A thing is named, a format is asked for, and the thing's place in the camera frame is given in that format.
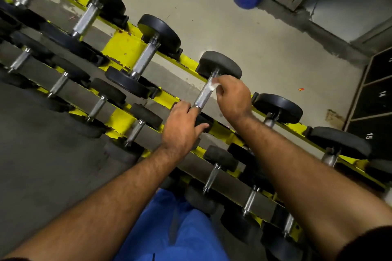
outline person's left hand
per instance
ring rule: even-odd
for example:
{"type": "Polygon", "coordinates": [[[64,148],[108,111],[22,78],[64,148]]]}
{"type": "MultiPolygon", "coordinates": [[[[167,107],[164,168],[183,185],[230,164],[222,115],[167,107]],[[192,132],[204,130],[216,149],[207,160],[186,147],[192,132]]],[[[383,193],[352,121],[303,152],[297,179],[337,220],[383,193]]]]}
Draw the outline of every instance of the person's left hand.
{"type": "Polygon", "coordinates": [[[192,149],[201,133],[209,127],[200,124],[195,127],[199,114],[197,107],[190,108],[190,103],[180,101],[175,104],[166,121],[162,134],[162,147],[169,150],[176,161],[184,158],[192,149]]]}

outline person's right arm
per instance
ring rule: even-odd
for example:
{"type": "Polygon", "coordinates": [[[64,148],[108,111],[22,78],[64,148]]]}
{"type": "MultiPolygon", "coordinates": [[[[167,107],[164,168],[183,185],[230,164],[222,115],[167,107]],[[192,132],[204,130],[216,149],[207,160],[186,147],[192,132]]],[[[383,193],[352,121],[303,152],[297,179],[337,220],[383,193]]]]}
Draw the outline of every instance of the person's right arm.
{"type": "Polygon", "coordinates": [[[382,200],[329,168],[253,116],[251,93],[241,80],[224,75],[219,107],[260,161],[279,198],[327,260],[376,227],[392,225],[382,200]]]}

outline floor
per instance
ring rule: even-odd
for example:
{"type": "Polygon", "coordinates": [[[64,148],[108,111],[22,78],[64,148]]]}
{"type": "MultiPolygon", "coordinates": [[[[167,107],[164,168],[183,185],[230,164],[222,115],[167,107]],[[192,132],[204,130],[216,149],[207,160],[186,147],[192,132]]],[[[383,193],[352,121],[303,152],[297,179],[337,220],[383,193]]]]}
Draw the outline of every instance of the floor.
{"type": "MultiPolygon", "coordinates": [[[[302,123],[330,126],[327,110],[346,116],[362,68],[331,55],[310,36],[265,11],[242,10],[232,0],[123,0],[134,24],[144,14],[166,21],[182,48],[198,60],[215,50],[235,60],[252,92],[274,93],[302,107],[302,123]]],[[[96,26],[110,34],[108,27],[96,26]]],[[[202,83],[159,56],[154,61],[196,88],[202,83]]],[[[64,116],[31,109],[17,89],[0,85],[0,255],[65,208],[124,170],[108,159],[104,138],[83,139],[64,125],[64,116]]],[[[260,260],[214,220],[231,260],[260,260]]]]}

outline person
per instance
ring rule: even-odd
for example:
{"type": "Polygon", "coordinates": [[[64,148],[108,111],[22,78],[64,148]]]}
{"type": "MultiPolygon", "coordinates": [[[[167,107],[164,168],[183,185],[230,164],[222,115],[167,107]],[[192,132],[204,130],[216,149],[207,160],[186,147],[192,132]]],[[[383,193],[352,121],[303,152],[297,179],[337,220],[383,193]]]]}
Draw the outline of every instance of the person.
{"type": "MultiPolygon", "coordinates": [[[[224,117],[257,156],[320,254],[326,260],[374,260],[383,254],[386,258],[392,241],[391,208],[256,119],[250,91],[242,81],[227,75],[216,81],[221,84],[216,94],[224,117]]],[[[198,109],[189,108],[185,101],[174,106],[162,144],[153,154],[63,213],[6,258],[228,260],[207,216],[166,190],[159,190],[150,202],[208,126],[195,127],[198,109]],[[168,214],[173,206],[179,210],[180,224],[175,244],[169,245],[172,217],[168,214]]]]}

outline forearm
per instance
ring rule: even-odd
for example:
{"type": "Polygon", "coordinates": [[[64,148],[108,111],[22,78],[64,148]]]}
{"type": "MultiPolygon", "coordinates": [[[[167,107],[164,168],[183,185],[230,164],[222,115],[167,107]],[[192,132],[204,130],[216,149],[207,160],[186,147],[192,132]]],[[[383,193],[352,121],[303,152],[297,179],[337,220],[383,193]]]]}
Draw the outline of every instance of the forearm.
{"type": "Polygon", "coordinates": [[[234,128],[261,162],[279,197],[328,259],[369,229],[392,225],[380,199],[254,117],[234,128]]]}
{"type": "Polygon", "coordinates": [[[177,162],[177,158],[161,146],[7,257],[32,261],[111,260],[177,162]]]}

